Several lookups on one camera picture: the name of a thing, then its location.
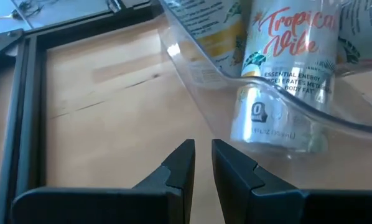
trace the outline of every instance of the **transparent plastic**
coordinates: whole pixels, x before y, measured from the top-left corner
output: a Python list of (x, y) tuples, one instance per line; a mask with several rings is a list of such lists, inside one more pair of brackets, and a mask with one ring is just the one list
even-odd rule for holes
[[(291, 95), (265, 78), (231, 78), (214, 66), (212, 59), (190, 35), (164, 1), (164, 13), (157, 17), (162, 46), (170, 55), (191, 97), (216, 138), (228, 141), (275, 175), (303, 188), (372, 189), (372, 98), (360, 92), (359, 83), (335, 79), (330, 111), (324, 113)], [(190, 42), (187, 48), (180, 42)], [(221, 88), (207, 88), (193, 80), (198, 69), (190, 69), (185, 55), (203, 58), (203, 72), (220, 77)], [(322, 130), (320, 144), (313, 148), (290, 148), (271, 144), (234, 141), (231, 137), (239, 111), (238, 90), (250, 86), (268, 94)]]

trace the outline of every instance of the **energy drink can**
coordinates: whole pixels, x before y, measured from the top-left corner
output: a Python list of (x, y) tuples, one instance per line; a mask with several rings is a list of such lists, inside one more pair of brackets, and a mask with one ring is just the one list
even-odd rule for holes
[[(242, 77), (257, 76), (329, 112), (340, 5), (335, 0), (253, 1)], [(259, 86), (238, 91), (231, 138), (321, 150), (323, 130)]]
[(372, 0), (352, 0), (342, 7), (337, 76), (372, 70)]
[[(213, 63), (230, 77), (239, 77), (246, 37), (239, 1), (165, 1)], [(191, 40), (179, 40), (178, 44), (188, 60), (195, 84), (210, 88), (226, 86), (221, 75), (212, 72), (207, 60), (191, 50), (196, 48)]]

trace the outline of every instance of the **can label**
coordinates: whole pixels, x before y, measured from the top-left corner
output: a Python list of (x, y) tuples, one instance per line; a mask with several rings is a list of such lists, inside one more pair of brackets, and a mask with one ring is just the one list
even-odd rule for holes
[[(339, 15), (339, 5), (331, 0), (254, 1), (242, 77), (264, 77), (328, 112)], [(308, 148), (322, 133), (257, 86), (241, 88), (236, 107), (241, 108), (233, 122), (232, 137), (242, 141), (300, 149)]]
[[(166, 0), (166, 3), (213, 63), (229, 76), (239, 77), (246, 37), (239, 1)], [(195, 52), (188, 54), (189, 49), (195, 48), (191, 40), (180, 41), (179, 48), (191, 64), (201, 64), (202, 60), (206, 60)], [(200, 81), (221, 80), (219, 74), (211, 73), (209, 76), (210, 78), (200, 78)]]
[(372, 0), (352, 0), (340, 18), (337, 75), (372, 70)]

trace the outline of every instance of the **plastic bin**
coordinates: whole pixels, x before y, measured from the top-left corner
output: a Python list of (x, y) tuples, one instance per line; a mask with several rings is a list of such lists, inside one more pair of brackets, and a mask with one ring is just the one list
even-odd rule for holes
[[(214, 66), (165, 2), (159, 2), (154, 10), (159, 14), (156, 20), (160, 24), (162, 46), (216, 138), (225, 140), (268, 171), (300, 188), (372, 189), (372, 97), (371, 93), (364, 92), (370, 90), (365, 81), (372, 75), (337, 78), (331, 113), (323, 113), (263, 78), (229, 78)], [(192, 44), (182, 48), (180, 42)], [(196, 69), (191, 71), (188, 60), (183, 56), (186, 54), (203, 56), (205, 70), (210, 67), (225, 85), (217, 89), (196, 85), (193, 81)], [(322, 128), (319, 149), (296, 151), (232, 141), (232, 124), (239, 113), (235, 111), (237, 91), (246, 85), (269, 93), (288, 110), (300, 113), (312, 126)]]

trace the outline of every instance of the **white can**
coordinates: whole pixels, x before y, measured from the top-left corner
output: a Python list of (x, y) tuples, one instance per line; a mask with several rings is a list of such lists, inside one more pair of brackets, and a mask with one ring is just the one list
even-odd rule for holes
[[(213, 63), (228, 76), (239, 77), (246, 36), (239, 1), (165, 1)], [(218, 72), (211, 72), (207, 60), (191, 50), (195, 48), (192, 40), (179, 40), (179, 49), (189, 62), (195, 84), (209, 88), (226, 86)]]
[[(329, 112), (340, 5), (335, 0), (254, 1), (243, 77), (264, 77)], [(322, 150), (323, 130), (256, 85), (238, 92), (231, 138), (298, 151)]]
[(337, 76), (372, 70), (372, 0), (352, 0), (342, 7)]

